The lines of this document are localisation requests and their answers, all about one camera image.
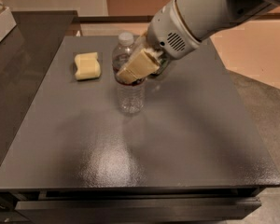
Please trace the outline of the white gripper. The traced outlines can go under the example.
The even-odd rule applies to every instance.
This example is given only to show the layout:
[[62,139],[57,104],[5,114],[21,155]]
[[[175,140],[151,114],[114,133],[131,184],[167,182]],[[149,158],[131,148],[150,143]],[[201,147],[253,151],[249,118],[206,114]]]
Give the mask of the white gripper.
[[120,82],[132,84],[160,68],[161,54],[154,49],[146,49],[147,43],[154,49],[162,50],[172,60],[183,58],[201,45],[186,25],[177,0],[172,0],[155,14],[147,32],[135,40],[135,54],[116,73]]

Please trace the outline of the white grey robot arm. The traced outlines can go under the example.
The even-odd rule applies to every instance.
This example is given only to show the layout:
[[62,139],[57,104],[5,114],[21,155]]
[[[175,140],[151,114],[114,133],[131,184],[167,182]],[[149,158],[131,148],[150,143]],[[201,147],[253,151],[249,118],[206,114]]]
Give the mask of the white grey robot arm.
[[119,81],[131,84],[164,69],[196,50],[211,35],[280,7],[280,0],[171,0],[135,41],[120,70]]

